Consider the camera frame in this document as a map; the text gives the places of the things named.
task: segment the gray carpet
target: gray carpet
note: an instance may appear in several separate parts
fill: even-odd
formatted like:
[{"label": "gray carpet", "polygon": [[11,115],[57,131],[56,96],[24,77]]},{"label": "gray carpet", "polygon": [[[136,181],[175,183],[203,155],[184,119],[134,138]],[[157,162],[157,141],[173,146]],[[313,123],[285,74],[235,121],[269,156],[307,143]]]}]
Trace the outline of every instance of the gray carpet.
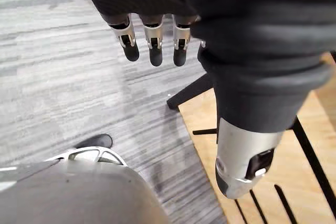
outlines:
[{"label": "gray carpet", "polygon": [[137,62],[91,0],[0,0],[0,164],[38,162],[108,133],[174,223],[225,223],[182,118],[165,103],[204,73],[199,42],[175,67],[165,19],[156,68],[137,15],[133,23]]}]

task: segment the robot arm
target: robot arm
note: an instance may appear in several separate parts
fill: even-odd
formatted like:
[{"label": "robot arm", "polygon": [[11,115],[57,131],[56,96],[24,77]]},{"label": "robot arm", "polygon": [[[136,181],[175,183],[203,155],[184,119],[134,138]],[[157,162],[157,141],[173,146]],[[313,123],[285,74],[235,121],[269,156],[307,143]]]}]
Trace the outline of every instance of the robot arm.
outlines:
[{"label": "robot arm", "polygon": [[335,0],[184,0],[200,15],[199,60],[217,100],[216,178],[238,198],[271,166],[283,131],[330,76],[320,55],[336,46]]},{"label": "robot arm", "polygon": [[[238,198],[267,172],[283,131],[308,93],[330,76],[320,55],[336,48],[336,0],[92,0],[127,58],[139,51],[128,13],[138,13],[154,66],[162,62],[162,15],[172,13],[174,62],[190,34],[217,100],[216,176]],[[201,20],[195,21],[195,15]]]}]

